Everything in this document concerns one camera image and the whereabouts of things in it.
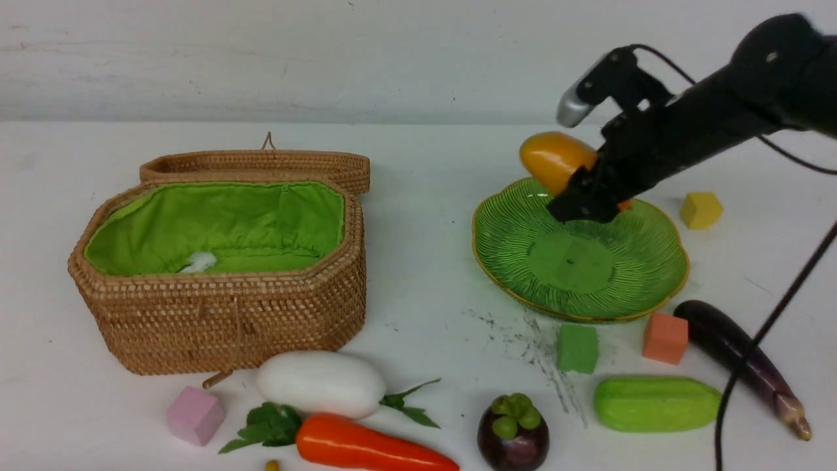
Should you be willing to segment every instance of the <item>plate rim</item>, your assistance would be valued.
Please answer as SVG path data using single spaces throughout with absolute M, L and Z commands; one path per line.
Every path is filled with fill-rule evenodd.
M 488 196 L 487 198 L 483 199 L 476 206 L 476 209 L 474 210 L 474 213 L 471 215 L 471 252 L 474 254 L 474 258 L 476 259 L 477 264 L 480 265 L 480 269 L 483 271 L 483 273 L 485 273 L 486 276 L 488 276 L 488 278 L 495 285 L 497 285 L 498 287 L 500 287 L 500 289 L 502 289 L 504 292 L 506 292 L 506 294 L 512 296 L 518 302 L 523 303 L 530 308 L 536 309 L 538 311 L 542 311 L 544 313 L 551 314 L 551 315 L 556 316 L 558 318 L 571 320 L 573 322 L 578 322 L 578 323 L 626 323 L 626 322 L 637 320 L 639 318 L 643 318 L 643 317 L 645 317 L 645 316 L 647 316 L 651 313 L 657 312 L 663 306 L 668 304 L 671 301 L 672 298 L 674 298 L 675 296 L 680 294 L 680 292 L 683 291 L 683 288 L 686 287 L 686 284 L 689 281 L 689 276 L 691 275 L 691 259 L 689 258 L 689 252 L 686 250 L 686 247 L 683 245 L 683 239 L 682 239 L 682 236 L 680 235 L 680 230 L 677 228 L 677 224 L 674 222 L 674 220 L 671 218 L 671 216 L 666 214 L 663 210 L 658 208 L 655 204 L 652 204 L 652 203 L 646 201 L 645 199 L 634 198 L 634 200 L 636 200 L 636 201 L 640 201 L 644 204 L 647 204 L 652 210 L 655 210 L 658 213 L 662 214 L 669 221 L 669 223 L 671 224 L 672 229 L 675 230 L 675 236 L 676 236 L 676 239 L 677 239 L 677 246 L 680 248 L 680 252 L 683 254 L 683 257 L 686 261 L 686 272 L 683 274 L 683 279 L 680 280 L 680 284 L 677 286 L 677 288 L 672 290 L 665 297 L 665 299 L 663 299 L 662 301 L 657 303 L 654 307 L 646 309 L 646 310 L 638 312 L 638 313 L 628 314 L 626 316 L 622 316 L 622 317 L 619 317 L 619 318 L 597 318 L 597 317 L 577 316 L 575 314 L 564 313 L 564 312 L 558 311 L 556 309 L 547 308 L 546 306 L 541 306 L 541 305 L 539 305 L 537 303 L 534 303 L 534 302 L 532 302 L 528 299 L 525 299 L 524 297 L 522 297 L 522 296 L 518 295 L 517 293 L 513 292 L 510 288 L 508 288 L 502 282 L 500 282 L 500 280 L 498 280 L 493 274 L 491 274 L 491 272 L 485 267 L 485 264 L 483 263 L 482 259 L 480 258 L 480 255 L 476 250 L 476 218 L 477 218 L 477 215 L 482 211 L 483 206 L 485 206 L 485 203 L 487 203 L 489 200 L 494 199 L 494 198 L 500 196 L 501 194 L 504 194 L 512 186 L 514 186 L 516 184 L 519 184 L 521 182 L 527 181 L 527 180 L 528 181 L 537 181 L 534 177 L 524 177 L 524 178 L 517 179 L 517 180 L 511 182 L 510 184 L 506 185 L 502 190 L 500 190 L 497 193 L 494 193 L 494 194 Z

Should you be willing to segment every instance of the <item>mangosteen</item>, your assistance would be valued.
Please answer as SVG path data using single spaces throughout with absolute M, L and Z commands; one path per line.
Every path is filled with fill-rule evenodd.
M 547 460 L 549 427 L 525 394 L 499 396 L 480 419 L 477 447 L 495 471 L 534 471 Z

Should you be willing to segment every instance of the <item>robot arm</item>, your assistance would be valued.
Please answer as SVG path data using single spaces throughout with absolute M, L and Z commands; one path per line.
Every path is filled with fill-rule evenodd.
M 547 206 L 558 221 L 610 222 L 622 202 L 756 136 L 790 129 L 837 139 L 837 36 L 823 36 L 802 15 L 761 23 L 729 64 L 679 95 L 638 67 L 641 48 L 607 53 L 561 99 L 557 119 L 565 127 L 608 98 L 622 110 L 585 164 L 562 160 L 561 149 L 544 160 L 548 149 L 521 147 L 524 165 L 548 188 L 543 180 L 556 171 L 537 165 L 568 173 Z

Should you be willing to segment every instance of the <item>white table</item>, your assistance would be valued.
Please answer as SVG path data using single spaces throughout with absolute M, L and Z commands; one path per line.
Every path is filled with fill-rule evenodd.
M 558 322 L 528 313 L 506 296 L 471 254 L 474 208 L 526 176 L 517 148 L 542 129 L 0 124 L 0 469 L 257 470 L 272 458 L 291 471 L 321 469 L 302 462 L 293 447 L 216 454 L 260 403 L 252 371 L 238 371 L 212 390 L 223 398 L 228 420 L 206 448 L 172 438 L 165 408 L 184 386 L 198 386 L 208 376 L 140 377 L 123 369 L 66 270 L 96 207 L 136 184 L 141 163 L 166 153 L 257 148 L 267 131 L 279 148 L 344 150 L 373 161 L 372 191 L 362 198 L 368 321 L 345 350 L 380 367 L 392 391 L 442 377 L 411 396 L 442 429 L 413 425 L 395 411 L 364 423 L 427 443 L 463 470 L 487 469 L 475 447 L 480 414 L 495 395 L 524 391 L 554 436 L 543 469 L 710 469 L 712 427 L 659 436 L 612 432 L 597 423 L 591 395 L 598 380 L 618 373 L 687 375 L 722 389 L 723 369 L 696 349 L 679 367 L 642 358 L 644 321 L 638 321 L 599 329 L 602 357 L 592 377 L 559 376 L 549 358 Z M 595 127 L 574 133 L 598 143 Z M 811 137 L 783 141 L 820 163 L 834 149 Z M 685 193 L 702 190 L 716 192 L 726 213 L 707 232 L 680 226 L 693 269 L 676 301 L 704 299 L 754 333 L 829 228 L 837 184 L 755 142 L 644 198 L 676 220 Z M 835 253 L 821 262 L 763 344 L 804 402 L 814 440 L 797 441 L 741 387 L 725 430 L 730 470 L 827 469 L 837 458 Z

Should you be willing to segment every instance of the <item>yellow cube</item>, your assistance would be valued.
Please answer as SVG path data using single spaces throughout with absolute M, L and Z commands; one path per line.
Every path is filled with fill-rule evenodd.
M 724 207 L 714 193 L 689 193 L 680 208 L 680 217 L 692 230 L 709 229 L 720 218 Z

